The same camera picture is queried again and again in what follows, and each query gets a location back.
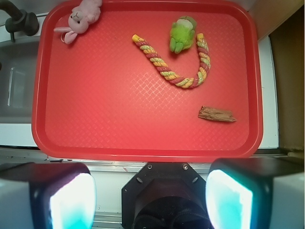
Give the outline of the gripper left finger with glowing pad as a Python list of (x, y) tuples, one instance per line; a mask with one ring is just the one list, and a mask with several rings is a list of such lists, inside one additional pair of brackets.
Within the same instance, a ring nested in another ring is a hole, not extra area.
[(90, 229), (96, 184), (84, 163), (0, 166), (2, 229)]

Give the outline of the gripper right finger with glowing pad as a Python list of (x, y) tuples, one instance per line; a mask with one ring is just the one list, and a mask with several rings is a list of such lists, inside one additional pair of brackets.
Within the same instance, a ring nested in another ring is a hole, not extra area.
[(206, 179), (216, 229), (303, 229), (305, 162), (297, 157), (219, 158)]

